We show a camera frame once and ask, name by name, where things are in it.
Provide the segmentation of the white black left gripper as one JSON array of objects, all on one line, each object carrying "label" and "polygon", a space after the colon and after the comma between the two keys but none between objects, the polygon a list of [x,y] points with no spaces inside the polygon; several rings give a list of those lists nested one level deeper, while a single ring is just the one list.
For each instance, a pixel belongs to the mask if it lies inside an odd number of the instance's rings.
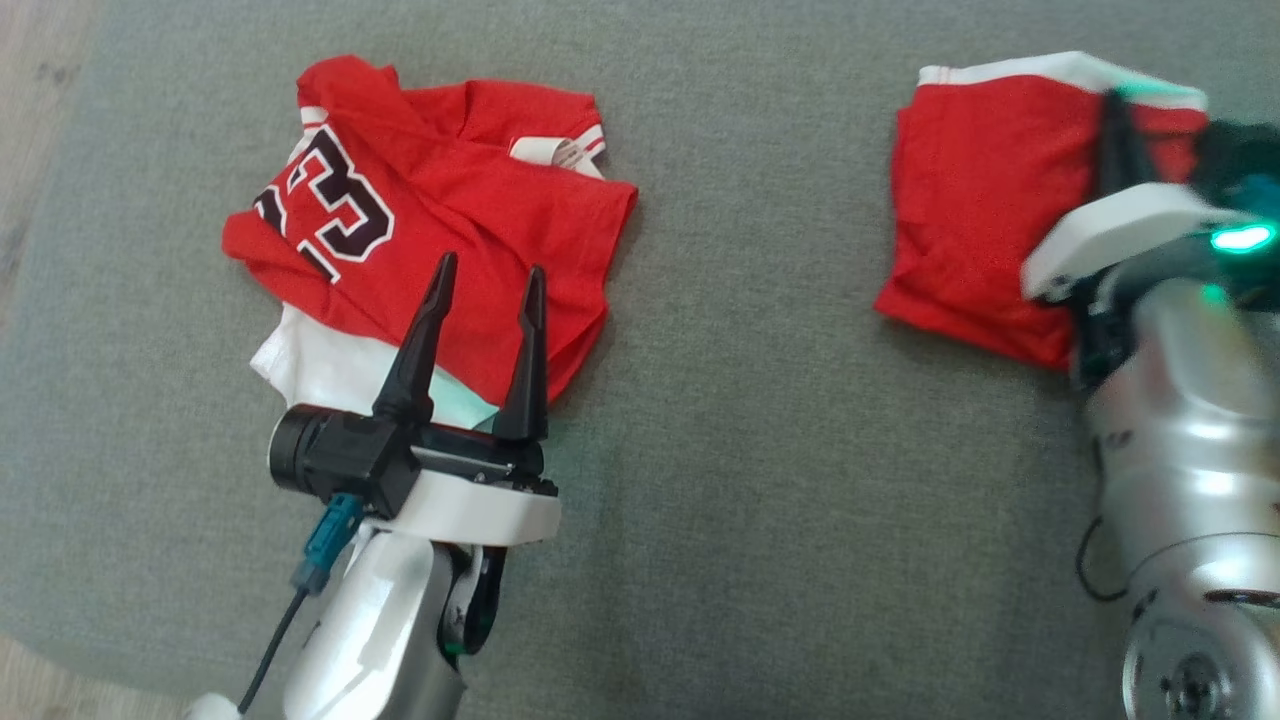
[{"label": "white black left gripper", "polygon": [[[434,414],[433,382],[442,327],[458,269],[445,252],[413,315],[372,415],[403,427],[426,425]],[[535,265],[520,311],[522,332],[512,380],[490,436],[453,427],[419,432],[412,447],[419,474],[407,500],[378,530],[443,544],[516,547],[554,538],[562,505],[545,478],[540,442],[548,437],[547,278]]]}]

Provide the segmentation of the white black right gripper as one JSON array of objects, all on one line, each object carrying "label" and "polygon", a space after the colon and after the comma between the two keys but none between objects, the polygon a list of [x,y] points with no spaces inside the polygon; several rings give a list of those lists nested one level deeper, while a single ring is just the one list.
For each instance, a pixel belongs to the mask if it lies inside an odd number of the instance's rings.
[{"label": "white black right gripper", "polygon": [[1248,225],[1258,217],[1219,208],[1187,184],[1148,183],[1152,156],[1119,90],[1102,100],[1096,196],[1065,214],[1021,264],[1025,300],[1060,302],[1069,290],[1117,263],[1206,227]]}]

